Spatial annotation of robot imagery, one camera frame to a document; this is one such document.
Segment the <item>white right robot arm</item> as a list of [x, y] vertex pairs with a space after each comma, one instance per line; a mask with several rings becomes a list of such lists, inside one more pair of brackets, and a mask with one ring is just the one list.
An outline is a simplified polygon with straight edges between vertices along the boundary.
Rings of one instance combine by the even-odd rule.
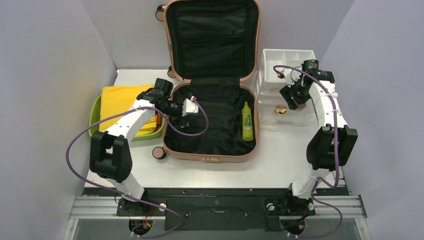
[[290, 110], [297, 110], [312, 102], [319, 129], [306, 147], [308, 167], [291, 183], [282, 199], [283, 210], [289, 215], [312, 212], [312, 196], [319, 183], [330, 188], [339, 184], [340, 167], [345, 166], [355, 143], [358, 131], [349, 127], [338, 104], [335, 78], [331, 71], [319, 69], [316, 59], [304, 60], [297, 80], [288, 80], [279, 93]]

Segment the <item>red snack bag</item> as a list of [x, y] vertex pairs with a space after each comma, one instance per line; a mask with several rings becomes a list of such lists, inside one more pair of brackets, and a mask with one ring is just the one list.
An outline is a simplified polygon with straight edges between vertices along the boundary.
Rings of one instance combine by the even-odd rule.
[[162, 123], [163, 123], [163, 117], [160, 114], [156, 115], [156, 131], [158, 132], [161, 127], [162, 127]]

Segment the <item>pink hard-shell suitcase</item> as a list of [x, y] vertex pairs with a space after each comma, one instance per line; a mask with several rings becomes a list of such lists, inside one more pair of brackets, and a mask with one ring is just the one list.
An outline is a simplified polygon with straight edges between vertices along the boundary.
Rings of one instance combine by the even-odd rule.
[[[243, 163], [259, 145], [257, 98], [246, 85], [256, 72], [261, 9], [254, 0], [173, 0], [156, 8], [164, 23], [170, 66], [179, 80], [170, 100], [194, 96], [196, 114], [168, 116], [162, 134], [172, 157], [210, 163]], [[242, 139], [242, 109], [248, 102], [252, 141]]]

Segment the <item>yellow box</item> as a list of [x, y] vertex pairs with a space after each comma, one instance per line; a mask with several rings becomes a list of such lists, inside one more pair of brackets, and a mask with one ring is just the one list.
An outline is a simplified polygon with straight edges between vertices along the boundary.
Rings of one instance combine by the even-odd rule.
[[[127, 86], [107, 86], [102, 89], [100, 102], [100, 120], [111, 117], [113, 115], [126, 112], [133, 105], [137, 96], [150, 88], [153, 84], [144, 85], [127, 85]], [[121, 117], [117, 117], [100, 123], [99, 131], [105, 131], [115, 124]], [[152, 117], [138, 131], [136, 137], [153, 133], [157, 128], [157, 118]]]

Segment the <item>small green bottle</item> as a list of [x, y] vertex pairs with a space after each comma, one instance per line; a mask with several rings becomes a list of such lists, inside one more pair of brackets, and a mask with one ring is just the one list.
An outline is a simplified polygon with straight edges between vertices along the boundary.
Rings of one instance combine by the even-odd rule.
[[242, 140], [250, 142], [254, 139], [252, 110], [248, 102], [244, 102], [242, 109]]

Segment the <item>green plastic tray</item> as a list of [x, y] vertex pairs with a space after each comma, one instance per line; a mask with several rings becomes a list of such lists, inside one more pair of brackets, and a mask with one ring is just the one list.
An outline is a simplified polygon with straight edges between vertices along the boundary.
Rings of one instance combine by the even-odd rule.
[[[90, 117], [89, 117], [89, 121], [88, 121], [89, 126], [100, 120], [100, 112], [101, 112], [101, 95], [99, 95], [93, 103], [91, 113], [90, 113]], [[154, 131], [151, 132], [151, 133], [135, 136], [132, 139], [132, 141], [133, 142], [144, 141], [144, 140], [151, 140], [151, 139], [158, 138], [162, 134], [164, 124], [165, 124], [165, 119], [162, 118], [162, 126], [161, 126], [159, 131], [156, 131], [156, 128], [155, 128]]]

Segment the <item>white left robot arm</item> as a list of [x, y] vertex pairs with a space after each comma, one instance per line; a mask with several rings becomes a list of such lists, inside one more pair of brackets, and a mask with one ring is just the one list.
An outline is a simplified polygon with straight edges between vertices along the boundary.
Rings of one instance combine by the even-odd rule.
[[169, 98], [173, 87], [168, 80], [156, 79], [153, 87], [135, 97], [128, 111], [117, 115], [117, 122], [91, 136], [89, 170], [111, 183], [121, 195], [124, 207], [136, 215], [143, 215], [150, 208], [147, 191], [132, 174], [130, 142], [158, 114], [184, 117], [189, 111], [199, 110], [192, 96], [182, 103], [172, 102]]

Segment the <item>octagonal pink jar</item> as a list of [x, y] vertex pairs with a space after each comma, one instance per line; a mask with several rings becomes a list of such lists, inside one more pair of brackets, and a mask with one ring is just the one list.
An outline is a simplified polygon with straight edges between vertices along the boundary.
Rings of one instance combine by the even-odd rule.
[[302, 110], [304, 110], [305, 108], [306, 108], [306, 106], [307, 106], [307, 104], [306, 103], [303, 103], [303, 104], [300, 104], [300, 105], [298, 105], [298, 107], [297, 107], [297, 111], [302, 111]]

